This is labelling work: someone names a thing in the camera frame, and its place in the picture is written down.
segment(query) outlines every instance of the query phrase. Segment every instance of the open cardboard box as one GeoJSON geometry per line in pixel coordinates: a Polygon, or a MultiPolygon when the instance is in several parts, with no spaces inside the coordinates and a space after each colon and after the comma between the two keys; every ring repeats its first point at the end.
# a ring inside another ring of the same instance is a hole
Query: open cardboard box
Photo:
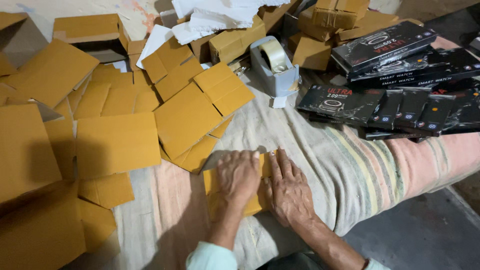
{"type": "Polygon", "coordinates": [[[118,14],[56,18],[53,38],[73,44],[102,63],[126,59],[130,42],[118,14]]]}
{"type": "Polygon", "coordinates": [[[17,68],[48,45],[27,13],[0,12],[0,76],[17,68]]]}

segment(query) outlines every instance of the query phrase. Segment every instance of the cardboard box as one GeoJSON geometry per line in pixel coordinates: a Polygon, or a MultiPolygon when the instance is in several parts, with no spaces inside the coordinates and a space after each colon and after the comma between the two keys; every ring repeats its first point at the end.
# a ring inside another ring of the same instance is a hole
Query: cardboard box
{"type": "Polygon", "coordinates": [[[73,113],[68,98],[62,100],[54,111],[63,115],[45,123],[48,139],[52,145],[55,159],[63,179],[73,180],[73,158],[75,157],[75,138],[73,136],[73,113]]]}
{"type": "Polygon", "coordinates": [[[295,53],[295,51],[297,50],[297,46],[299,45],[299,42],[300,42],[300,38],[303,36],[304,34],[302,32],[298,32],[296,34],[294,34],[293,36],[289,37],[288,38],[288,41],[287,41],[287,48],[292,52],[292,53],[295,53]]]}
{"type": "Polygon", "coordinates": [[[337,28],[323,27],[313,24],[312,15],[314,9],[315,6],[311,6],[300,12],[297,25],[300,31],[318,39],[319,41],[325,42],[335,34],[337,28]]]}
{"type": "Polygon", "coordinates": [[[265,23],[265,30],[267,33],[276,32],[282,26],[283,15],[286,12],[293,14],[297,10],[300,4],[301,4],[300,0],[291,0],[290,3],[283,4],[279,7],[261,6],[258,9],[257,15],[265,23]]]}
{"type": "Polygon", "coordinates": [[[326,70],[332,51],[332,40],[321,42],[306,34],[300,38],[299,44],[293,55],[292,64],[299,67],[326,70]]]}
{"type": "Polygon", "coordinates": [[[180,45],[175,37],[162,44],[155,52],[145,57],[142,64],[154,84],[193,55],[188,45],[180,45]]]}
{"type": "Polygon", "coordinates": [[[255,98],[224,62],[214,65],[193,79],[223,116],[230,115],[255,98]]]}
{"type": "Polygon", "coordinates": [[[0,107],[0,126],[0,203],[62,180],[35,104],[0,107]]]}
{"type": "Polygon", "coordinates": [[[140,54],[145,47],[145,43],[147,42],[146,39],[130,41],[128,43],[128,59],[130,62],[130,69],[131,71],[139,71],[142,70],[141,68],[137,67],[136,63],[140,58],[140,54]]]}
{"type": "Polygon", "coordinates": [[[53,38],[73,44],[102,63],[125,59],[130,42],[118,14],[56,18],[53,38]]]}
{"type": "Polygon", "coordinates": [[[33,98],[54,108],[73,89],[78,89],[97,65],[97,59],[54,39],[17,74],[10,75],[7,84],[26,100],[33,98]]]}
{"type": "Polygon", "coordinates": [[[202,37],[190,42],[190,47],[192,48],[193,54],[197,58],[198,62],[200,62],[200,64],[212,61],[212,57],[210,55],[210,45],[208,45],[208,41],[216,35],[216,33],[213,33],[209,36],[202,37]]]}
{"type": "Polygon", "coordinates": [[[161,163],[153,113],[78,120],[80,179],[91,179],[161,163]]]}
{"type": "Polygon", "coordinates": [[[17,73],[48,45],[27,13],[0,12],[0,76],[17,73]]]}
{"type": "MultiPolygon", "coordinates": [[[[269,153],[260,155],[259,157],[259,173],[261,178],[272,176],[272,165],[270,164],[269,153]]],[[[219,187],[216,178],[216,169],[204,171],[205,194],[207,195],[208,212],[212,221],[216,220],[216,209],[219,201],[219,187]]],[[[251,216],[262,210],[269,208],[268,202],[265,198],[265,186],[263,181],[260,182],[257,195],[253,197],[245,207],[243,216],[251,216]]]]}
{"type": "Polygon", "coordinates": [[[229,63],[246,53],[250,44],[265,37],[265,24],[258,15],[251,28],[225,30],[208,41],[212,63],[229,63]]]}
{"type": "Polygon", "coordinates": [[[323,27],[352,29],[365,16],[370,0],[318,0],[313,23],[323,27]]]}
{"type": "Polygon", "coordinates": [[[160,152],[164,160],[189,172],[199,174],[216,143],[217,139],[206,135],[198,143],[174,160],[171,160],[162,148],[160,148],[160,152]]]}
{"type": "Polygon", "coordinates": [[[135,199],[128,172],[80,180],[78,196],[107,209],[135,199]]]}
{"type": "Polygon", "coordinates": [[[398,16],[396,15],[367,10],[365,17],[358,20],[353,29],[344,30],[338,33],[339,40],[354,39],[368,35],[379,29],[392,26],[397,20],[398,16]]]}
{"type": "Polygon", "coordinates": [[[62,187],[0,219],[0,269],[59,269],[86,251],[77,185],[62,187]]]}

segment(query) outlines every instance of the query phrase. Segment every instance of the box lid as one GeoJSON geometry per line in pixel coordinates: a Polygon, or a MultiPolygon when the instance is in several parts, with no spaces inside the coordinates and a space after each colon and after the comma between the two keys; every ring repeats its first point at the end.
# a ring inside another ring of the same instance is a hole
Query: box lid
{"type": "Polygon", "coordinates": [[[54,39],[17,74],[10,75],[7,84],[23,96],[54,108],[98,65],[98,60],[58,39],[54,39]]]}

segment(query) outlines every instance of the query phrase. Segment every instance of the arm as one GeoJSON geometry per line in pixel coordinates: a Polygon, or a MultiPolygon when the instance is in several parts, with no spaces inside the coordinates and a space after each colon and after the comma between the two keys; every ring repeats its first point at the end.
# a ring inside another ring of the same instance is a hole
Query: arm
{"type": "Polygon", "coordinates": [[[208,243],[200,242],[187,258],[187,269],[236,270],[233,244],[243,211],[260,185],[258,152],[233,151],[218,161],[216,172],[220,191],[217,220],[208,243]]]}
{"type": "Polygon", "coordinates": [[[334,270],[362,270],[369,264],[315,214],[312,192],[301,170],[285,150],[270,153],[272,179],[266,183],[272,213],[291,227],[334,270]]]}

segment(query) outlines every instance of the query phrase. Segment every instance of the brown cardboard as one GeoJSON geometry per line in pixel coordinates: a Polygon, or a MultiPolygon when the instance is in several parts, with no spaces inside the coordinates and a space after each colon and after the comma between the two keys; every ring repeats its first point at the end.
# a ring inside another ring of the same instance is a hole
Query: brown cardboard
{"type": "MultiPolygon", "coordinates": [[[[266,178],[272,176],[269,153],[260,155],[259,157],[259,171],[261,178],[266,178]]],[[[207,195],[208,202],[208,211],[210,214],[211,220],[215,220],[216,208],[218,206],[219,200],[219,187],[216,179],[216,169],[211,169],[203,172],[204,184],[205,184],[205,193],[207,195]]],[[[253,197],[245,207],[243,215],[251,216],[262,210],[268,209],[268,203],[265,198],[265,186],[263,181],[261,181],[260,187],[258,189],[257,195],[253,197]]]]}
{"type": "Polygon", "coordinates": [[[172,37],[154,53],[145,57],[142,60],[142,64],[152,82],[156,84],[192,55],[188,45],[180,45],[177,39],[172,37]]]}
{"type": "Polygon", "coordinates": [[[45,49],[10,75],[7,84],[28,98],[54,108],[79,87],[98,60],[74,46],[54,39],[45,49]]]}
{"type": "Polygon", "coordinates": [[[223,116],[230,115],[255,98],[224,62],[214,65],[193,79],[223,116]]]}
{"type": "Polygon", "coordinates": [[[341,31],[338,35],[340,40],[359,38],[379,29],[389,27],[392,25],[392,22],[397,20],[398,16],[396,15],[367,11],[365,17],[355,23],[355,28],[341,31]]]}
{"type": "Polygon", "coordinates": [[[79,119],[77,166],[91,179],[161,163],[152,112],[79,119]]]}
{"type": "Polygon", "coordinates": [[[251,28],[230,29],[211,38],[208,43],[212,63],[229,63],[249,50],[250,44],[265,37],[265,24],[258,15],[251,28]]]}
{"type": "Polygon", "coordinates": [[[329,40],[337,31],[337,28],[331,27],[323,27],[319,25],[315,25],[312,22],[312,15],[315,6],[311,6],[304,11],[300,12],[299,20],[298,20],[298,28],[300,31],[310,35],[319,41],[327,41],[329,40]]]}
{"type": "Polygon", "coordinates": [[[125,59],[130,42],[118,14],[56,18],[53,38],[74,44],[101,62],[125,59]]]}
{"type": "Polygon", "coordinates": [[[213,33],[209,36],[199,38],[190,42],[190,47],[192,48],[193,54],[197,58],[200,64],[208,63],[212,61],[212,57],[210,56],[210,46],[208,45],[208,41],[215,37],[217,34],[213,33]]]}
{"type": "Polygon", "coordinates": [[[92,81],[87,85],[77,110],[73,114],[75,120],[81,118],[98,117],[102,113],[103,105],[107,100],[110,83],[92,81]]]}
{"type": "Polygon", "coordinates": [[[193,81],[193,77],[200,74],[204,69],[195,57],[190,58],[184,64],[173,68],[167,76],[155,84],[155,88],[163,101],[169,100],[185,86],[193,81]]]}
{"type": "Polygon", "coordinates": [[[300,38],[303,36],[302,32],[298,32],[294,34],[293,36],[288,38],[287,41],[287,48],[292,52],[295,53],[295,50],[297,49],[297,46],[299,45],[300,38]]]}
{"type": "Polygon", "coordinates": [[[82,199],[77,199],[77,204],[84,227],[86,251],[94,253],[117,228],[113,212],[82,199]]]}
{"type": "Polygon", "coordinates": [[[70,109],[72,113],[77,110],[78,104],[82,99],[82,96],[85,94],[85,90],[87,89],[88,83],[92,80],[92,76],[90,75],[84,82],[78,87],[77,90],[72,91],[68,94],[68,102],[70,103],[70,109]]]}
{"type": "Polygon", "coordinates": [[[258,16],[265,23],[265,30],[267,33],[275,32],[280,29],[283,22],[283,15],[288,12],[293,14],[298,6],[300,5],[300,0],[291,0],[288,4],[283,4],[279,7],[277,6],[261,6],[258,9],[258,16]]]}
{"type": "Polygon", "coordinates": [[[212,102],[190,83],[154,111],[158,138],[174,160],[223,119],[212,102]]]}
{"type": "Polygon", "coordinates": [[[107,209],[135,199],[128,172],[80,180],[78,196],[107,209]]]}
{"type": "Polygon", "coordinates": [[[216,129],[214,129],[212,132],[210,132],[210,135],[213,137],[221,139],[223,137],[223,134],[227,130],[228,125],[233,119],[233,116],[230,116],[228,119],[226,119],[223,123],[221,123],[216,129]]]}
{"type": "Polygon", "coordinates": [[[0,202],[62,179],[35,104],[0,107],[0,126],[0,202]]]}
{"type": "Polygon", "coordinates": [[[300,38],[297,50],[293,55],[292,64],[298,64],[302,68],[324,71],[330,59],[332,44],[332,40],[321,42],[304,35],[300,38]]]}
{"type": "Polygon", "coordinates": [[[75,157],[75,138],[73,137],[73,114],[68,98],[62,100],[54,111],[64,119],[45,122],[48,139],[52,145],[63,179],[74,179],[73,157],[75,157]]]}
{"type": "Polygon", "coordinates": [[[0,219],[0,269],[59,269],[86,251],[77,185],[62,187],[0,219]]]}
{"type": "Polygon", "coordinates": [[[0,76],[17,72],[48,45],[27,13],[0,12],[0,76]]]}
{"type": "Polygon", "coordinates": [[[174,160],[171,160],[162,148],[160,148],[160,153],[164,160],[172,162],[189,172],[199,174],[208,156],[210,156],[210,153],[215,147],[216,142],[216,138],[206,135],[174,160]]]}
{"type": "Polygon", "coordinates": [[[318,0],[312,21],[323,27],[352,29],[364,17],[370,0],[318,0]]]}

